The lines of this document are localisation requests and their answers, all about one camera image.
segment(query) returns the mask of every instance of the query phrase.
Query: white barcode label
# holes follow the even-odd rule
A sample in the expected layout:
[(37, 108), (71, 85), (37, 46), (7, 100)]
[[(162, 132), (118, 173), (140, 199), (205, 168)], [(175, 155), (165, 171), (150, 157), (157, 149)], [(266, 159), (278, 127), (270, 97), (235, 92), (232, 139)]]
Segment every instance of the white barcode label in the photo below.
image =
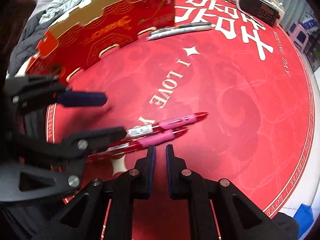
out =
[(135, 136), (141, 136), (146, 133), (152, 133), (152, 132), (153, 132), (152, 124), (148, 124), (148, 125), (129, 129), (128, 135), (129, 135), (129, 137), (135, 137)]
[(119, 149), (122, 149), (122, 148), (125, 148), (125, 147), (128, 147), (129, 146), (129, 143), (124, 143), (124, 144), (120, 144), (120, 145), (116, 145), (116, 146), (113, 146), (113, 147), (110, 147), (107, 152), (111, 152), (111, 151), (114, 151), (114, 150), (119, 150)]

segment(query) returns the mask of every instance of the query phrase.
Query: stool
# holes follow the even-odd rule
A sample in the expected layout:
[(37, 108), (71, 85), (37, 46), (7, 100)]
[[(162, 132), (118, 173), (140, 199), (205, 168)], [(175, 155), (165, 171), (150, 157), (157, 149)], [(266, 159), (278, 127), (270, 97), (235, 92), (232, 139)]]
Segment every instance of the stool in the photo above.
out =
[(309, 34), (304, 29), (303, 25), (298, 22), (294, 22), (287, 31), (287, 34), (289, 35), (295, 46), (302, 53), (309, 39)]

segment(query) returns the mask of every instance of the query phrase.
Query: triangular cutout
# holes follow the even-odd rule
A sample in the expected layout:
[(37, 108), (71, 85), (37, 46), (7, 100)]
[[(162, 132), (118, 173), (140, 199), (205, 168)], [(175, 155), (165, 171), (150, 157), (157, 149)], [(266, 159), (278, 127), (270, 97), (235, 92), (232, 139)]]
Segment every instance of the triangular cutout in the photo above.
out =
[(244, 229), (250, 229), (262, 223), (262, 220), (236, 195), (233, 196), (233, 203)]
[(68, 211), (68, 213), (65, 214), (60, 222), (72, 228), (78, 228), (88, 201), (89, 195), (84, 194), (78, 200), (78, 202)]
[(52, 187), (55, 185), (55, 181), (52, 178), (43, 178), (34, 174), (28, 174), (25, 172), (20, 173), (19, 190), (30, 191), (40, 188)]

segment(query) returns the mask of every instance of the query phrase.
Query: red cardboard box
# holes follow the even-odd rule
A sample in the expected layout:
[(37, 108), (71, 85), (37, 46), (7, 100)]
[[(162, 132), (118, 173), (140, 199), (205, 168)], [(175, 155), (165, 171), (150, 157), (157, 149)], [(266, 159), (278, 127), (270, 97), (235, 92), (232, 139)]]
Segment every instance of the red cardboard box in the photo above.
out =
[(89, 68), (110, 48), (173, 25), (174, 0), (91, 0), (47, 30), (26, 73), (59, 75), (66, 84), (75, 70)]

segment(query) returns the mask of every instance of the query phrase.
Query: red table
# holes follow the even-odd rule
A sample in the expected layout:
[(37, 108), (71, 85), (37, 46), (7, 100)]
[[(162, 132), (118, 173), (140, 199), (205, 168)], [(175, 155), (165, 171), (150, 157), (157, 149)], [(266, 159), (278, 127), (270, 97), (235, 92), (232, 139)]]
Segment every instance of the red table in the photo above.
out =
[[(207, 111), (207, 119), (172, 141), (175, 155), (204, 178), (230, 179), (273, 217), (297, 185), (313, 138), (313, 94), (300, 54), (281, 28), (261, 28), (224, 0), (175, 3), (179, 24), (210, 21), (215, 29), (156, 41), (142, 35), (104, 55), (70, 85), (104, 91), (107, 104), (51, 106), (48, 141), (83, 129), (128, 129)], [(151, 199), (135, 202), (134, 240), (189, 239), (187, 202), (169, 199), (165, 146), (156, 148)], [(88, 164), (83, 184), (114, 178), (145, 154)]]

